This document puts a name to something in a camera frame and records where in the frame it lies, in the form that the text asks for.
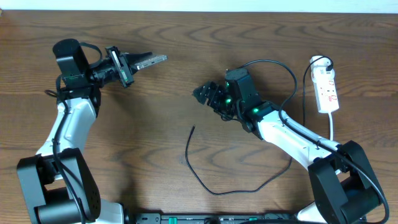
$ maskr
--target white panel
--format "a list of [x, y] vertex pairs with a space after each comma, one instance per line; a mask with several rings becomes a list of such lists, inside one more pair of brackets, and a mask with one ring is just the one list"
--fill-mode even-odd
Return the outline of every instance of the white panel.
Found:
[[397, 0], [2, 0], [2, 9], [398, 13]]

